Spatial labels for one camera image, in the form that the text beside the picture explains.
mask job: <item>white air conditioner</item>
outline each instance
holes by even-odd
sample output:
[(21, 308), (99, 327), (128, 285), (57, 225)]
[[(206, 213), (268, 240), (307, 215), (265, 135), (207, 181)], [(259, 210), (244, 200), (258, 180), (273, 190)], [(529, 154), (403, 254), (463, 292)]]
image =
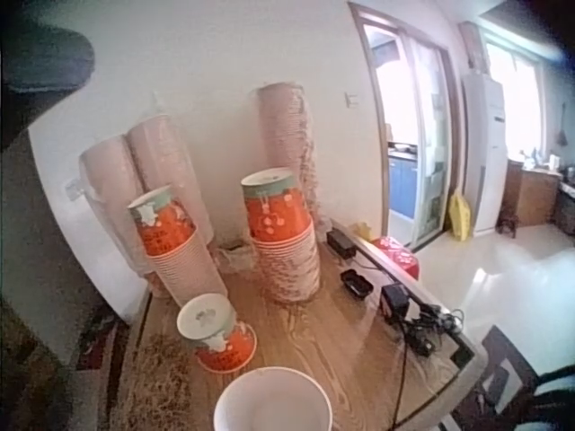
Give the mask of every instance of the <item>white air conditioner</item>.
[(464, 78), (467, 170), (464, 195), (473, 236), (491, 233), (501, 209), (507, 174), (503, 87), (487, 75)]

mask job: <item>plastic bag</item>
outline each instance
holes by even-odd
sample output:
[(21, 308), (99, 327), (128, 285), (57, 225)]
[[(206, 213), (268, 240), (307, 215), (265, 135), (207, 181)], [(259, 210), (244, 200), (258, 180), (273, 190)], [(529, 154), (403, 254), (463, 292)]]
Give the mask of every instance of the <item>plastic bag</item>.
[(455, 238), (458, 241), (465, 241), (471, 229), (471, 210), (459, 190), (449, 200), (449, 219)]

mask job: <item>wood grain tabletop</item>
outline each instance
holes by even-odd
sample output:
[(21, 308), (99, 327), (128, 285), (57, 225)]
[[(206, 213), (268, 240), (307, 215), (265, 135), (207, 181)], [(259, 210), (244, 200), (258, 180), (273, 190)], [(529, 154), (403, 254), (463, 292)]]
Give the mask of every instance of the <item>wood grain tabletop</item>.
[[(333, 408), (333, 430), (391, 426), (403, 340), (378, 311), (380, 286), (391, 279), (361, 255), (347, 264), (327, 248), (320, 249), (322, 287), (308, 303), (272, 302), (262, 294), (265, 281), (252, 272), (223, 275), (239, 319), (251, 324), (258, 337), (253, 360), (233, 374), (211, 374), (201, 368), (176, 329), (177, 305), (151, 299), (138, 340), (128, 347), (117, 429), (213, 429), (212, 415), (222, 390), (237, 376), (272, 365), (295, 368), (322, 385)], [(342, 287), (340, 273), (350, 267), (375, 286), (365, 301)], [(408, 350), (400, 421), (417, 416), (456, 378), (459, 370), (449, 359), (456, 343), (447, 337), (436, 343), (438, 352), (430, 358)]]

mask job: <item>wall outlet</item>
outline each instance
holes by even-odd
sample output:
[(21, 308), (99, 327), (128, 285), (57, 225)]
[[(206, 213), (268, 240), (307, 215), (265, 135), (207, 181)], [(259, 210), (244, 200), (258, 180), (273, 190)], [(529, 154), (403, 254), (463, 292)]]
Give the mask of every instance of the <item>wall outlet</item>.
[(64, 186), (64, 191), (68, 199), (70, 199), (70, 202), (74, 202), (84, 194), (84, 188), (79, 178), (74, 178), (69, 181), (67, 185)]

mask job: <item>glass door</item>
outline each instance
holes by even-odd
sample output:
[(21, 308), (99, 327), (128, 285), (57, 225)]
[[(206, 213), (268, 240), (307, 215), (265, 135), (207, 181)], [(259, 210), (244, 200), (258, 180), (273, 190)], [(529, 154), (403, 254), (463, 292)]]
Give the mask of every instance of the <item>glass door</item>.
[(451, 123), (441, 53), (406, 33), (401, 37), (411, 66), (420, 129), (418, 191), (410, 244), (413, 248), (439, 233), (444, 223), (451, 169)]

